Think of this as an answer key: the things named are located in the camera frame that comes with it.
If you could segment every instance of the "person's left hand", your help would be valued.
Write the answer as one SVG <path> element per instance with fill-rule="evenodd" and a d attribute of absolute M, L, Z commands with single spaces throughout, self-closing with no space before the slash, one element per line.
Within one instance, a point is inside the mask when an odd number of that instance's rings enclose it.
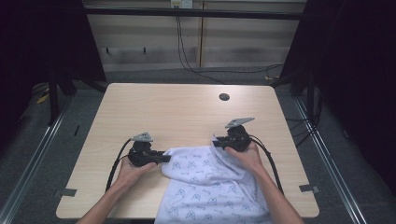
<path fill-rule="evenodd" d="M 125 157 L 121 161 L 121 168 L 116 183 L 121 184 L 124 188 L 126 188 L 126 190 L 129 190 L 131 186 L 137 182 L 142 174 L 150 171 L 156 166 L 157 164 L 155 162 L 151 162 L 142 167 L 136 167 L 127 157 Z"/>

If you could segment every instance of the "gray carpet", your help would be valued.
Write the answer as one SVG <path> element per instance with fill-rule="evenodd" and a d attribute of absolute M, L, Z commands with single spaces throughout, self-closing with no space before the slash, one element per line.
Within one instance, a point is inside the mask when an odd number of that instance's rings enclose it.
<path fill-rule="evenodd" d="M 256 71 L 262 68 L 239 68 L 243 71 Z M 279 68 L 269 71 L 269 76 L 279 75 Z M 268 84 L 265 72 L 234 74 L 228 72 L 204 73 L 225 84 L 265 85 Z M 184 69 L 161 71 L 118 72 L 106 74 L 108 83 L 202 83 L 219 84 L 217 81 L 202 77 Z M 64 121 L 53 139 L 50 149 L 38 170 L 31 187 L 13 219 L 13 223 L 74 223 L 75 220 L 59 219 L 55 215 L 60 201 L 53 197 L 57 189 L 66 186 L 74 168 L 78 154 L 91 128 L 97 108 L 103 94 L 77 83 L 78 92 L 67 110 Z M 287 119 L 300 119 L 289 86 L 276 88 L 280 105 Z M 35 97 L 26 111 L 19 131 L 7 145 L 8 151 L 0 160 L 1 205 L 18 181 L 26 162 L 33 155 L 43 136 L 50 117 L 48 102 L 34 104 Z M 306 134 L 305 126 L 298 120 L 289 120 L 291 134 L 295 143 L 299 143 Z M 368 223 L 392 223 L 396 220 L 396 199 L 384 185 L 376 172 L 362 158 L 353 140 L 344 136 L 344 130 L 324 104 L 318 129 L 324 138 L 332 157 L 340 169 L 346 183 L 357 199 Z M 353 223 L 334 183 L 310 138 L 298 147 L 309 182 L 318 186 L 316 199 L 320 214 L 315 218 L 306 218 L 306 223 Z M 106 223 L 130 223 L 129 220 L 108 220 Z"/>

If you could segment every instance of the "wooden table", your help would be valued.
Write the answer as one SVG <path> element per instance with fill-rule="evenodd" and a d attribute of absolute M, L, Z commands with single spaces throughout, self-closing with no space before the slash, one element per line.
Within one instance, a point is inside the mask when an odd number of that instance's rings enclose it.
<path fill-rule="evenodd" d="M 220 100 L 222 93 L 229 94 L 230 99 Z M 307 185 L 308 180 L 274 89 L 120 83 L 107 88 L 66 187 L 76 189 L 76 195 L 62 197 L 57 216 L 82 217 L 100 199 L 113 162 L 128 138 L 148 132 L 154 139 L 153 150 L 209 146 L 213 133 L 226 134 L 224 126 L 229 121 L 248 117 L 255 119 L 244 127 L 272 153 L 286 197 L 302 217 L 317 216 L 318 206 L 312 191 L 300 191 L 299 186 Z M 132 143 L 125 148 L 124 154 L 131 146 Z M 262 161 L 272 174 L 264 153 Z M 158 166 L 140 179 L 109 216 L 154 218 L 168 182 L 161 173 L 161 165 Z"/>

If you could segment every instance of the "black curtain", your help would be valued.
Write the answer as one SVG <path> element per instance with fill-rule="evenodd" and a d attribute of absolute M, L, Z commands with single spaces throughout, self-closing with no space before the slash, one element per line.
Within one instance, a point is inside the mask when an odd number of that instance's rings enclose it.
<path fill-rule="evenodd" d="M 318 1 L 308 1 L 307 6 L 310 4 L 318 11 L 328 10 Z M 320 53 L 307 51 L 305 47 L 310 43 L 304 37 L 312 37 L 317 29 L 325 34 L 325 29 L 300 23 L 305 30 L 296 33 L 283 75 L 299 69 L 299 54 L 308 58 L 307 71 L 312 72 L 327 105 L 396 195 L 395 22 L 393 1 L 346 0 L 333 31 L 328 33 L 330 38 L 313 37 L 323 38 L 313 43 L 318 47 L 311 47 L 323 48 L 321 57 Z M 309 59 L 309 55 L 318 55 L 319 61 Z M 292 81 L 294 90 L 303 90 L 307 80 L 308 72 L 299 74 Z"/>
<path fill-rule="evenodd" d="M 72 79 L 106 81 L 86 15 L 37 7 L 83 7 L 79 0 L 7 0 L 0 6 L 0 135 L 15 129 L 32 87 L 55 72 L 73 93 Z"/>

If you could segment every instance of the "tape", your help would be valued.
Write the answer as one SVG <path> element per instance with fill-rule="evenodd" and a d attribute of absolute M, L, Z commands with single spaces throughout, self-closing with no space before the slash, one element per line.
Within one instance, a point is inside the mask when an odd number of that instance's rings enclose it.
<path fill-rule="evenodd" d="M 314 194 L 320 192 L 318 186 L 311 187 L 311 185 L 307 184 L 307 185 L 301 185 L 299 187 L 301 192 L 312 191 Z"/>
<path fill-rule="evenodd" d="M 74 197 L 76 195 L 76 192 L 76 189 L 55 190 L 52 196 L 55 198 L 62 198 L 62 196 Z"/>

